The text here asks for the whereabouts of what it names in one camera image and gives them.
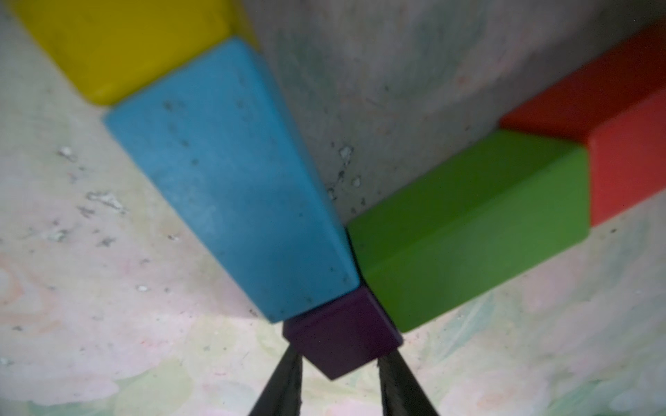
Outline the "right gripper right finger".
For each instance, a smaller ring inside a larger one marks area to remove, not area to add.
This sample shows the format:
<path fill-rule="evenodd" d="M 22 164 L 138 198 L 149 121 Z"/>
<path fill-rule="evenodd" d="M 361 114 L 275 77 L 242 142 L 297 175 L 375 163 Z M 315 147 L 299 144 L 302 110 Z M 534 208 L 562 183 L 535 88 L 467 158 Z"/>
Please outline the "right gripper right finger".
<path fill-rule="evenodd" d="M 398 350 L 378 360 L 384 416 L 438 416 Z"/>

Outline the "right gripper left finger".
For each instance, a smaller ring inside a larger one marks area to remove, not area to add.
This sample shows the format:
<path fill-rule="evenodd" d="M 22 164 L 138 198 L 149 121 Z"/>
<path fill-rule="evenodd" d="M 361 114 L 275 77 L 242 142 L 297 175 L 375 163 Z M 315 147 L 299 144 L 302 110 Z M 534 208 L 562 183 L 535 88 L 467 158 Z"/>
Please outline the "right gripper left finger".
<path fill-rule="evenodd" d="M 300 416 L 303 357 L 290 345 L 275 368 L 250 416 Z"/>

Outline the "purple cube block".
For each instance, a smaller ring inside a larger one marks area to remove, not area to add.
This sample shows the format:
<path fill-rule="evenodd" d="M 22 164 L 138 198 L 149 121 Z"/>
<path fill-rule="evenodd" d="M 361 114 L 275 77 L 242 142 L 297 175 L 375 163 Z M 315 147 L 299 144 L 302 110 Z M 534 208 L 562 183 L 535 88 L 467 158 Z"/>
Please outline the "purple cube block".
<path fill-rule="evenodd" d="M 403 338 L 366 286 L 284 322 L 283 336 L 334 381 L 402 346 Z"/>

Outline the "green block front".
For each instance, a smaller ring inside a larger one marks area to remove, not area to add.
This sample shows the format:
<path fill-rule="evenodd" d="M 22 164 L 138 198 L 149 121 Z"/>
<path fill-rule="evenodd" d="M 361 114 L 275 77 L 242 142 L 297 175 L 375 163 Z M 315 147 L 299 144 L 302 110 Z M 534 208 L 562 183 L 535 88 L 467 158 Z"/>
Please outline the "green block front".
<path fill-rule="evenodd" d="M 498 130 L 349 223 L 365 281 L 409 332 L 584 240 L 588 152 Z"/>

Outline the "light blue block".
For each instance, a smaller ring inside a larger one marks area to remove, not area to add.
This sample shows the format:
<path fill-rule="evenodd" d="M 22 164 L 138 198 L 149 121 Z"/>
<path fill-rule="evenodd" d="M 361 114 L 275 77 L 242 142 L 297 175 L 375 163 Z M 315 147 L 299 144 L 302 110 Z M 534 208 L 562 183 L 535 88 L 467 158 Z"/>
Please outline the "light blue block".
<path fill-rule="evenodd" d="M 264 59 L 234 37 L 105 125 L 271 322 L 358 288 L 345 230 Z"/>

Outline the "red block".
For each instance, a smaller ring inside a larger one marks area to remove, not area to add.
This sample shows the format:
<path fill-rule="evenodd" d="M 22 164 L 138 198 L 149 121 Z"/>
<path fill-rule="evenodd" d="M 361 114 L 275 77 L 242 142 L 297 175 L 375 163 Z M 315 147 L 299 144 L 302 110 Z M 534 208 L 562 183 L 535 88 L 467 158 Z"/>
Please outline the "red block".
<path fill-rule="evenodd" d="M 591 224 L 665 188 L 665 21 L 504 115 L 502 128 L 586 145 Z"/>

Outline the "yellow block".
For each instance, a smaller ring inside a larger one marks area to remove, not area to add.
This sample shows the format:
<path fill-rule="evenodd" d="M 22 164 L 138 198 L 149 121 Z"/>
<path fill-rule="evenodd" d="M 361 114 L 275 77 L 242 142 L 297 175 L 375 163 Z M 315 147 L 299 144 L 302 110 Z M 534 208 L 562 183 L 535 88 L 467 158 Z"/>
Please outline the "yellow block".
<path fill-rule="evenodd" d="M 10 1 L 89 102 L 108 106 L 223 43 L 259 42 L 240 1 Z"/>

